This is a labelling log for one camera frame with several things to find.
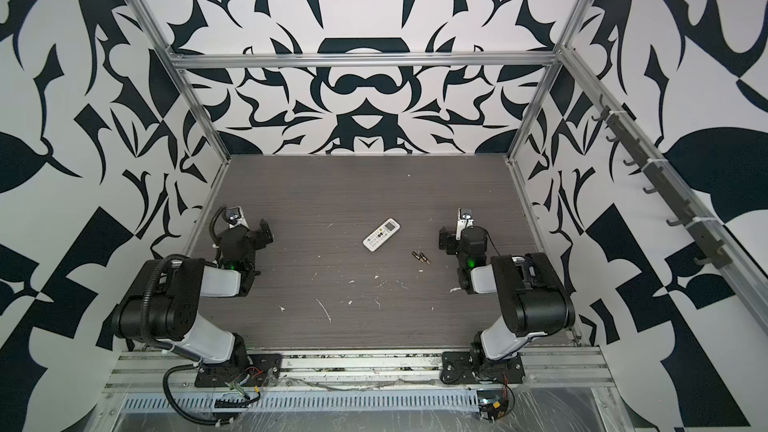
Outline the white remote control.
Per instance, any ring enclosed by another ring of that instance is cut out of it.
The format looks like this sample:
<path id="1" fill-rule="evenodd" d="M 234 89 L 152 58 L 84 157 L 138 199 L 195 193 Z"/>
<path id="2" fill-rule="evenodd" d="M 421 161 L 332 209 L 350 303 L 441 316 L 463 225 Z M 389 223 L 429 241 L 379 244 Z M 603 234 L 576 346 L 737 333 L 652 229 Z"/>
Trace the white remote control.
<path id="1" fill-rule="evenodd" d="M 372 231 L 363 241 L 363 246 L 369 252 L 377 251 L 395 233 L 400 230 L 400 224 L 392 218 L 387 219 L 378 228 Z"/>

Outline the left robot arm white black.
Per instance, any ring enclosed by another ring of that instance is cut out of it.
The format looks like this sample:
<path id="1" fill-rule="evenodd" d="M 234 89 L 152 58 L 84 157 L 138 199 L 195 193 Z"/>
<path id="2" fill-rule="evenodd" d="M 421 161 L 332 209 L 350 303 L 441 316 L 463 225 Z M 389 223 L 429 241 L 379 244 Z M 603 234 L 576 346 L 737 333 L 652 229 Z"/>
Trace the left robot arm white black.
<path id="1" fill-rule="evenodd" d="M 112 312 L 113 334 L 194 362 L 244 361 L 242 338 L 204 318 L 199 305 L 203 298 L 247 296 L 260 274 L 256 252 L 274 237 L 266 220 L 256 229 L 239 220 L 212 239 L 217 252 L 213 262 L 181 254 L 145 262 Z"/>

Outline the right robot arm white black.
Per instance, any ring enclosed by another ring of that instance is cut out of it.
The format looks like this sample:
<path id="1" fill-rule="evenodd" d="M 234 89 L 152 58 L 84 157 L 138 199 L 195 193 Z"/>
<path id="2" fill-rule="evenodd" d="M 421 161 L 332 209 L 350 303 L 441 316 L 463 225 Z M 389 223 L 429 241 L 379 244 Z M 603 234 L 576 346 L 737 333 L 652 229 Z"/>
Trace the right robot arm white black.
<path id="1" fill-rule="evenodd" d="M 472 295 L 494 295 L 499 318 L 472 344 L 480 364 L 513 358 L 528 343 L 570 328 L 575 309 L 548 256 L 488 255 L 490 234 L 469 226 L 456 233 L 441 228 L 438 247 L 458 261 L 459 286 Z"/>

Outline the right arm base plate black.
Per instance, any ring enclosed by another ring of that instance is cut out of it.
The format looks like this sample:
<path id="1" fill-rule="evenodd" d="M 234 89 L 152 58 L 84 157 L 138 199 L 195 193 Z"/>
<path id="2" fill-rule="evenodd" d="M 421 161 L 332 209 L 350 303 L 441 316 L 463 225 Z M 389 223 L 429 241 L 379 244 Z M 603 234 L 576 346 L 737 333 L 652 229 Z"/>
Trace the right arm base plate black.
<path id="1" fill-rule="evenodd" d="M 470 352 L 443 352 L 440 381 L 446 385 L 522 384 L 525 369 L 519 357 L 489 361 Z"/>

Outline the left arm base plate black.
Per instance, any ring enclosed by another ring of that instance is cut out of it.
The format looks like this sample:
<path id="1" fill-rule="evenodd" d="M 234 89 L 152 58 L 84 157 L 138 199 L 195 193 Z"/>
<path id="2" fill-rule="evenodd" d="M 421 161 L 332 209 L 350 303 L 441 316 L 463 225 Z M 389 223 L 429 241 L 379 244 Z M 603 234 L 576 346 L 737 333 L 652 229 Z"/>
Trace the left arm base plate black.
<path id="1" fill-rule="evenodd" d="M 236 381 L 243 387 L 265 386 L 280 377 L 282 359 L 279 353 L 257 353 L 249 354 L 244 360 L 204 363 L 198 368 L 194 385 L 197 388 L 227 387 Z"/>

